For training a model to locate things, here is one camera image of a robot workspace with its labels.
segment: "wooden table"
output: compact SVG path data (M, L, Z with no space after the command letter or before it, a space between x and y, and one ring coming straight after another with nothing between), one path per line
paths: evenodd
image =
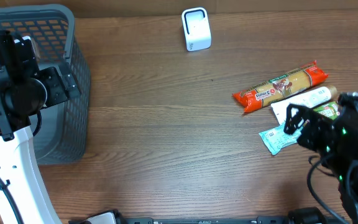
M276 156L231 93L318 61L323 85L358 91L358 10L210 15L208 50L185 50L180 16L76 20L92 73L88 146L68 166L40 168L63 222L118 208L127 217L240 218L316 206L311 151ZM345 215L337 181L315 173Z

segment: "gray plastic basket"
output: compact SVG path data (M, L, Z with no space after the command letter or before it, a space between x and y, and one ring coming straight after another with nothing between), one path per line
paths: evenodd
M76 43L73 13L65 6L0 8L0 30L31 36L39 46L40 69L68 62L77 77L81 97L42 110L42 127L34 138L38 164L74 162L85 153L90 94L90 70ZM30 117L32 129L37 117Z

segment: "spaghetti package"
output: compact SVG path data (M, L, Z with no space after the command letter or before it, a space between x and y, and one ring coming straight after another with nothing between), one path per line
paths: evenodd
M318 85L327 77L328 74L318 68L314 61L282 76L235 93L233 97L245 107L244 112L249 113Z

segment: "light blue wrapper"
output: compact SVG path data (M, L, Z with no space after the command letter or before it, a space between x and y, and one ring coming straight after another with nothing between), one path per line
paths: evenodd
M276 128L259 133L263 142L269 151L276 155L280 150L289 145L295 144L298 137L301 135L301 128L297 129L292 135L284 133L285 123Z

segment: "green package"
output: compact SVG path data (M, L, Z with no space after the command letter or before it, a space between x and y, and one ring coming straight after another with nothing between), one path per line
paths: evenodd
M329 102L315 108L314 111L328 118L335 119L339 116L338 109L338 104L335 102ZM301 135L301 128L297 129L292 135L285 134L284 126L285 123L276 128L259 133L259 136L262 138L263 142L273 155L280 152L282 148L296 143L296 140Z
M339 116L338 104L335 102L326 103L313 110L331 119L336 119Z

